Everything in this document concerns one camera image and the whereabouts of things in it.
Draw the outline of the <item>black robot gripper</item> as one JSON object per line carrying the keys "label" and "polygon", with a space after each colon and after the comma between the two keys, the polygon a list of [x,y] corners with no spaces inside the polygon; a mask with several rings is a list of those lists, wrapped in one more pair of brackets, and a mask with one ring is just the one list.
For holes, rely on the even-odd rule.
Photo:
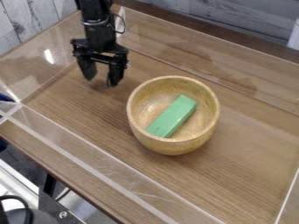
{"label": "black robot gripper", "polygon": [[115,87],[124,78],[128,49],[117,43],[115,18],[81,19],[85,38],[73,38],[72,54],[84,78],[91,81],[97,74],[97,63],[108,65],[107,84]]}

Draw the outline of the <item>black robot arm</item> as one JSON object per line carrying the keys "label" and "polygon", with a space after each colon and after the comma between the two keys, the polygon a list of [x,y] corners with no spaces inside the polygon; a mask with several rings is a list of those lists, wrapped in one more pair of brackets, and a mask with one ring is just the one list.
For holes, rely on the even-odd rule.
{"label": "black robot arm", "polygon": [[72,54],[84,78],[91,81],[97,74],[96,64],[108,65],[107,85],[115,87],[124,78],[128,49],[117,43],[113,0],[75,0],[81,12],[85,38],[73,38]]}

